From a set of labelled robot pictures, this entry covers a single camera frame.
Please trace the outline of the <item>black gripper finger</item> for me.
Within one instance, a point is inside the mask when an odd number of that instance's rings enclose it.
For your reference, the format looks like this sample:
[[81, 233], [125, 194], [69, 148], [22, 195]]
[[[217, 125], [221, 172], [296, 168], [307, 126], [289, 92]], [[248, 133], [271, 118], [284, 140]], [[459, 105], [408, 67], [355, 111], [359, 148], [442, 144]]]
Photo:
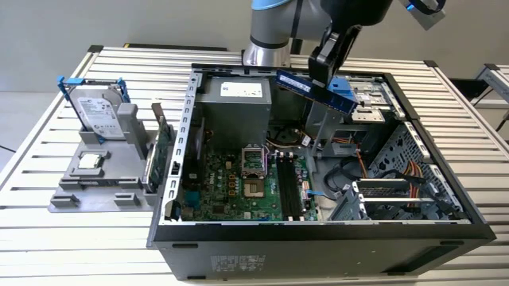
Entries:
[[332, 26], [328, 25], [319, 45], [314, 48], [307, 60], [310, 78], [318, 86], [327, 86], [328, 84], [338, 46], [339, 34], [332, 31]]
[[354, 25], [340, 34], [339, 45], [336, 47], [335, 58], [332, 63], [332, 74], [335, 74], [335, 72], [338, 71], [338, 69], [344, 63], [344, 60], [348, 57], [348, 53], [351, 51], [352, 45], [355, 43], [355, 40], [360, 31], [362, 31], [362, 26]]

